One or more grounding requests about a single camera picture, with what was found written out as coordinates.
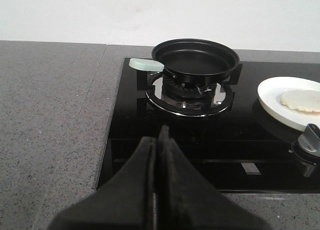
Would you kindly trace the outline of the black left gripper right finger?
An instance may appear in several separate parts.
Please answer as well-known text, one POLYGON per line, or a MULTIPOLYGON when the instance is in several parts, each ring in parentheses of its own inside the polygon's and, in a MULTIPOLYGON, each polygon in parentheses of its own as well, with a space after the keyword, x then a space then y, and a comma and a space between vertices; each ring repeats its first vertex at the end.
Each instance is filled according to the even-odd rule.
POLYGON ((157 139, 162 230, 270 230, 262 218, 240 207, 209 183, 190 163, 170 129, 157 139))

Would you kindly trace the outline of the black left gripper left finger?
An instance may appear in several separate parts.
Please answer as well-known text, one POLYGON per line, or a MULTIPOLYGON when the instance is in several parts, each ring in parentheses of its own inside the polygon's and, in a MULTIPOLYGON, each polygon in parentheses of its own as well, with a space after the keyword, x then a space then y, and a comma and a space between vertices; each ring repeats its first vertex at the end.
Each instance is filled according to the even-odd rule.
POLYGON ((98 191, 58 213, 50 230, 151 230, 157 141, 143 137, 98 191))

